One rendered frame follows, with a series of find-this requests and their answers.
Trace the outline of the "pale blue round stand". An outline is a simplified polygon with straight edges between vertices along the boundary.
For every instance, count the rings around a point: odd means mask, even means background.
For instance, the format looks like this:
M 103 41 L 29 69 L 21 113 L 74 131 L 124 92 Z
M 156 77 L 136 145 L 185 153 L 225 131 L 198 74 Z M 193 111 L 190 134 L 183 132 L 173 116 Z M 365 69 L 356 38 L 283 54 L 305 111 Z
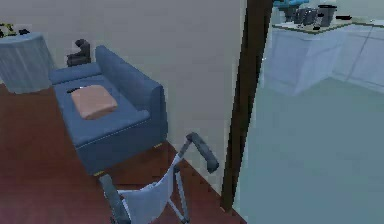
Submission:
M 56 66 L 41 33 L 0 39 L 0 80 L 11 93 L 23 94 L 51 86 L 49 73 Z

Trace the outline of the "yellow and black tableware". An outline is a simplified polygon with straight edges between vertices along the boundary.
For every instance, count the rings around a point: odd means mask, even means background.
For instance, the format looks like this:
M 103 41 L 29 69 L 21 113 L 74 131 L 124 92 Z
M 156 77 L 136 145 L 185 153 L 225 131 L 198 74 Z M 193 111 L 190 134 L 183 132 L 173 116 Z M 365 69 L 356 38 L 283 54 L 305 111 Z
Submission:
M 0 23 L 0 38 L 16 35 L 17 33 L 14 31 L 11 23 Z

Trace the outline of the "blue sofa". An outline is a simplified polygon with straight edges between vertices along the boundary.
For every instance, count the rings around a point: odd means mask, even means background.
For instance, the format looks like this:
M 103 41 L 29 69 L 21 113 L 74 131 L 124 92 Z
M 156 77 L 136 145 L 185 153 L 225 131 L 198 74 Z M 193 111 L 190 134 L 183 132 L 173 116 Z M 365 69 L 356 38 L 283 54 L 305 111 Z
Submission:
M 95 49 L 95 58 L 49 74 L 67 132 L 89 175 L 163 143 L 168 134 L 163 86 L 103 45 Z M 83 119 L 70 91 L 90 85 L 103 86 L 117 101 L 116 110 Z

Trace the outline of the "pink cushion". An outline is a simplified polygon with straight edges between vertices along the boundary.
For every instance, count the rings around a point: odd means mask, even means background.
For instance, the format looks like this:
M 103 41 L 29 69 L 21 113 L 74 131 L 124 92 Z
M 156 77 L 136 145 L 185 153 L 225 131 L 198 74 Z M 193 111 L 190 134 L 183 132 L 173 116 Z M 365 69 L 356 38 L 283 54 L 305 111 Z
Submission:
M 80 87 L 70 93 L 81 118 L 95 120 L 117 109 L 115 98 L 101 85 Z

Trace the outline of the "white kitchen cabinets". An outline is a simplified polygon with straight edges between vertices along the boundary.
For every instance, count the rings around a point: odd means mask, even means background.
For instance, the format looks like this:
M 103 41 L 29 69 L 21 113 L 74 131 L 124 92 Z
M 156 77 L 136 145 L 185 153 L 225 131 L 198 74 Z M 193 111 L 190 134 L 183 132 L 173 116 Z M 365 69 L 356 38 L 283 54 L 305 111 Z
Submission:
M 294 96 L 327 78 L 384 93 L 384 20 L 334 20 L 318 30 L 272 26 L 262 86 Z

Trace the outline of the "dark grey kettle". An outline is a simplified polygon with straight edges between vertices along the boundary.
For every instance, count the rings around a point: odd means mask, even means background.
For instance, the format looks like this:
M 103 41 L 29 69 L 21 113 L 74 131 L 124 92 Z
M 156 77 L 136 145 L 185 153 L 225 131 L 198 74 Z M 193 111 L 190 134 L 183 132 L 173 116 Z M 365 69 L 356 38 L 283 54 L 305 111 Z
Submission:
M 314 23 L 314 20 L 317 15 L 317 9 L 316 8 L 301 8 L 296 11 L 295 17 L 294 17 L 294 23 L 295 24 L 302 24 L 302 25 L 311 25 Z

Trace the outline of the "black pot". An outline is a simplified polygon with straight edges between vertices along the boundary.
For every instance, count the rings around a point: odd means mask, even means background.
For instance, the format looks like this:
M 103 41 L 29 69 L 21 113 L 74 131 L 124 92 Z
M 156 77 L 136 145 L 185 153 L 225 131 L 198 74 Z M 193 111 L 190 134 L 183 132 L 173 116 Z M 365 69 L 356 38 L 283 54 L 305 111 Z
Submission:
M 335 5 L 321 4 L 317 10 L 317 20 L 321 27 L 328 27 L 333 20 L 334 13 L 337 11 Z

